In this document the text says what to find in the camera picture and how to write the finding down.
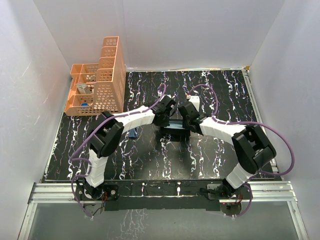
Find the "light blue cleaning cloth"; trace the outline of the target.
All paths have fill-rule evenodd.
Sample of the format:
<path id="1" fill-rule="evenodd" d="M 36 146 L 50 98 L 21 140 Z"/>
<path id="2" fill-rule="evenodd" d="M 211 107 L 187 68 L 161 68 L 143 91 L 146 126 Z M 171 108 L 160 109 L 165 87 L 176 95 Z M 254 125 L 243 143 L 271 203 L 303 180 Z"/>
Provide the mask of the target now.
<path id="1" fill-rule="evenodd" d="M 183 129 L 183 121 L 181 119 L 172 119 L 167 126 L 169 129 Z"/>

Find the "black sunglasses case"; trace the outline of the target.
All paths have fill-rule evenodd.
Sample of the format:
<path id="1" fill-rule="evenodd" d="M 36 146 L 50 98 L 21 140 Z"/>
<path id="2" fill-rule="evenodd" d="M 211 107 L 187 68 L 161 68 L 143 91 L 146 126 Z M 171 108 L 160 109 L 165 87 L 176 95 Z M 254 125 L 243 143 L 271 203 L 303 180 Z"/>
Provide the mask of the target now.
<path id="1" fill-rule="evenodd" d="M 172 128 L 167 128 L 167 126 L 161 126 L 160 133 L 162 136 L 170 135 L 172 141 L 174 142 L 185 142 L 191 136 L 191 131 L 189 129 L 186 129 L 186 128 L 172 129 Z"/>

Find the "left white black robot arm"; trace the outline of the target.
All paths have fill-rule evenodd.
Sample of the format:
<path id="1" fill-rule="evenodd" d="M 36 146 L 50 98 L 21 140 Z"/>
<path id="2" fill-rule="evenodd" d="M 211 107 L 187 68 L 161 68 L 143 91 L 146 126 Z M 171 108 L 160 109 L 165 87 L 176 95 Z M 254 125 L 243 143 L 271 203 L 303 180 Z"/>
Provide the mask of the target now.
<path id="1" fill-rule="evenodd" d="M 82 181 L 82 192 L 90 199 L 99 199 L 103 195 L 108 158 L 119 146 L 122 135 L 144 125 L 167 127 L 175 105 L 176 102 L 169 95 L 164 95 L 160 101 L 131 111 L 117 114 L 103 112 L 91 130 L 92 133 L 94 130 L 97 132 L 88 141 L 89 169 Z"/>

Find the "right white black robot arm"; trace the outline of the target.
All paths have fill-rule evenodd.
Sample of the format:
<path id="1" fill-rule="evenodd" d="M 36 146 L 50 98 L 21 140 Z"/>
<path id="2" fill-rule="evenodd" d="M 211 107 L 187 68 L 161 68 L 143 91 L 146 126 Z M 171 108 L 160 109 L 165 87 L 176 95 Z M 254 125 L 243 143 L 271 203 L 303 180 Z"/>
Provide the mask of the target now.
<path id="1" fill-rule="evenodd" d="M 200 114 L 190 101 L 178 107 L 182 126 L 193 133 L 218 138 L 233 145 L 238 163 L 211 194 L 233 199 L 246 181 L 269 163 L 277 152 L 262 128 L 255 123 L 219 123 L 206 114 Z"/>

